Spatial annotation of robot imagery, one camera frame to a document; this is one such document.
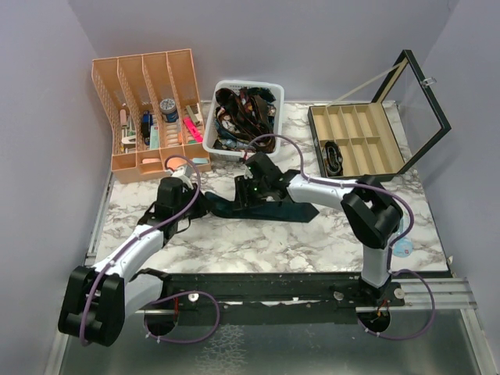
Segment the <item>dark green tie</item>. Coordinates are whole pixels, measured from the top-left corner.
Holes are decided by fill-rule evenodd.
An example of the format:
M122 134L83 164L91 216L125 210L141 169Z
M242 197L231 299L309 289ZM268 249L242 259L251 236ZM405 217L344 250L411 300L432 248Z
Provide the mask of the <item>dark green tie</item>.
M209 203L210 212L225 219L309 223L320 213L310 203L264 202L262 205L236 209L235 202L212 192L206 192L205 198Z

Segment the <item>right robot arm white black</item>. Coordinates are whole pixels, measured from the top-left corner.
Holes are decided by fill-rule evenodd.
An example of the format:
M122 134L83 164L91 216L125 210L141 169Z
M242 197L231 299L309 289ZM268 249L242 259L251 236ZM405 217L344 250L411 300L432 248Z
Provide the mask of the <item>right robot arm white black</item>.
M362 244L360 299L377 305L386 298L391 283L389 243L402 210L376 177L334 180L308 177L301 170L283 172L267 155L257 153L246 161L245 174L235 177L234 185L231 208L245 219L308 223L319 205L341 210Z

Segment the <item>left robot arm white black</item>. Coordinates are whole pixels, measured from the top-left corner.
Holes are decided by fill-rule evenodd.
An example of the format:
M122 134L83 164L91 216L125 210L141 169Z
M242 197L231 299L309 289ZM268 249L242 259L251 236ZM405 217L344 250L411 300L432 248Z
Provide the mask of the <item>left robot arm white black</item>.
M138 220L132 235L112 254L93 266L78 266L70 274L59 314L58 331L109 347L119 337L132 313L132 287L161 309L170 304L173 290L152 275L137 275L140 266L175 235L178 223L193 212L200 183L186 177L161 179L156 200Z

